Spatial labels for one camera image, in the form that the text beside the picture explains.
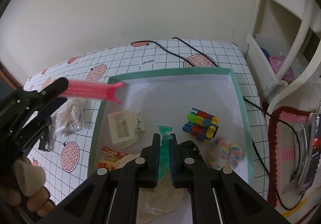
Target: gold and red packet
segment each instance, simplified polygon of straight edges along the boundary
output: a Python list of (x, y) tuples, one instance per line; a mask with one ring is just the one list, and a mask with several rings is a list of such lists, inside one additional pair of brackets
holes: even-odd
[(115, 170), (116, 161), (120, 160), (126, 153), (115, 151), (106, 146), (102, 147), (102, 153), (99, 159), (98, 168), (106, 168), (109, 171)]

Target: red crochet border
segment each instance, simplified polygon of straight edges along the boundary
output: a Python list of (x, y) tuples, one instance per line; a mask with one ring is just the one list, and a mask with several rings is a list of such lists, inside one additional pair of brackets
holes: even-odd
[[(289, 106), (282, 106), (278, 109), (274, 110), (272, 113), (272, 116), (274, 118), (280, 118), (280, 114), (282, 112), (288, 112), (291, 114), (295, 114), (296, 116), (309, 116), (311, 112), (301, 111), (293, 107)], [(277, 176), (277, 170), (276, 170), (276, 128), (277, 128), (278, 121), (270, 118), (269, 121), (269, 129), (268, 129), (268, 139), (269, 139), (269, 151), (270, 151), (270, 178), (272, 181), (269, 182), (269, 191), (267, 194), (267, 201), (272, 207), (276, 207), (277, 204), (277, 196), (276, 196), (276, 190), (275, 186), (273, 185), (273, 182), (276, 183), (276, 176)]]

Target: checkered tablecloth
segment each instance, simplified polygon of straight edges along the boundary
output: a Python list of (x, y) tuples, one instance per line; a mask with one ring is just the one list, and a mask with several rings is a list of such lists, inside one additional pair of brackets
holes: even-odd
[[(220, 67), (231, 68), (236, 75), (243, 96), (260, 105), (260, 98), (257, 94), (253, 77), (236, 44), (199, 39), (185, 39), (184, 41), (208, 55)], [(176, 39), (159, 40), (157, 42), (169, 51), (188, 60), (191, 60), (191, 56), (199, 54)], [(154, 43), (148, 43), (140, 47), (127, 45), (84, 54), (45, 69), (28, 79), (24, 89), (28, 91), (42, 90), (59, 77), (86, 80), (89, 73), (93, 73), (95, 67), (99, 65), (106, 66), (104, 74), (97, 76), (97, 78), (100, 77), (98, 79), (99, 82), (107, 82), (109, 77), (123, 73), (186, 66), (183, 60), (166, 53)], [(52, 117), (53, 123), (50, 127), (50, 142), (53, 144), (52, 151), (44, 152), (38, 150), (38, 142), (28, 155), (31, 161), (37, 160), (39, 165), (44, 167), (47, 175), (45, 186), (50, 191), (51, 199), (56, 203), (62, 201), (87, 178), (91, 139), (100, 103), (98, 100), (86, 100), (84, 104), (85, 128), (65, 137), (55, 136), (54, 115)], [(250, 104), (245, 103), (245, 106), (248, 112), (251, 136), (269, 169), (269, 145), (264, 116)], [(79, 162), (70, 173), (62, 169), (60, 162), (64, 141), (66, 143), (76, 142), (80, 149)], [(269, 179), (255, 153), (254, 177), (252, 187), (266, 199)]]

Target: green-rimmed box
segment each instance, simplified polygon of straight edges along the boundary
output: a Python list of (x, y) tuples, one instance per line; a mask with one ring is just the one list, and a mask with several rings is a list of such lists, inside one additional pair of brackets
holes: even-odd
[[(133, 72), (110, 77), (108, 83), (124, 82), (116, 91), (122, 104), (102, 101), (93, 132), (89, 155), (88, 175), (96, 169), (103, 145), (124, 153), (140, 153), (151, 145), (157, 125), (173, 127), (178, 143), (190, 140), (182, 131), (186, 115), (197, 108), (219, 118), (218, 137), (224, 137), (242, 148), (242, 160), (236, 172), (248, 183), (253, 179), (253, 154), (250, 126), (243, 97), (228, 68), (190, 67)], [(145, 132), (139, 132), (139, 141), (128, 148), (113, 145), (110, 138), (108, 114), (130, 110), (142, 118)], [(202, 155), (206, 143), (193, 139)]]

